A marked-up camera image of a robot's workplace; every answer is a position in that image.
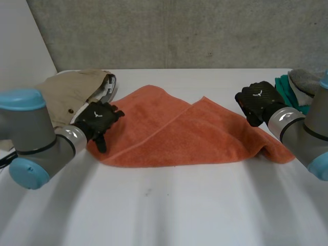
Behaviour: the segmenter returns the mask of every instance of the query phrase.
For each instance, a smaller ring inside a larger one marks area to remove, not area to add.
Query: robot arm
[[[17,158],[11,177],[27,189],[46,184],[73,157],[94,140],[106,152],[104,133],[124,116],[115,106],[92,102],[75,123],[54,131],[46,103],[34,89],[0,94],[0,139],[11,139]]]
[[[328,181],[328,73],[306,117],[265,81],[243,88],[235,99],[251,126],[265,122],[311,173]]]

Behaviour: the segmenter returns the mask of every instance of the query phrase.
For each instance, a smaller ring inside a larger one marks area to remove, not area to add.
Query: beige cloth
[[[55,75],[35,86],[46,101],[54,128],[68,125],[79,108],[109,79],[108,72],[85,69]],[[11,140],[0,141],[0,149],[9,151]]]

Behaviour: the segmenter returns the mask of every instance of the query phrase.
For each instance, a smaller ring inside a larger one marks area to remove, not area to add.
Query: gray wall
[[[59,71],[328,68],[328,0],[27,0]]]

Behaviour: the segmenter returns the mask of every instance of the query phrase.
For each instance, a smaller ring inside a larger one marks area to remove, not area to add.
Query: white wall
[[[56,74],[25,0],[0,0],[0,90],[33,86]]]

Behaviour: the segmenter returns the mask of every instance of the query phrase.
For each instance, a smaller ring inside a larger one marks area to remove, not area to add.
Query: teal cloth
[[[297,98],[295,96],[295,93],[293,92],[293,89],[291,88],[288,80],[288,75],[283,75],[280,78],[275,78],[276,83],[276,89],[279,92],[279,94],[282,96],[282,98],[285,101],[285,104],[287,106],[293,107],[300,112],[302,112],[304,115],[307,115],[310,106],[299,106]]]

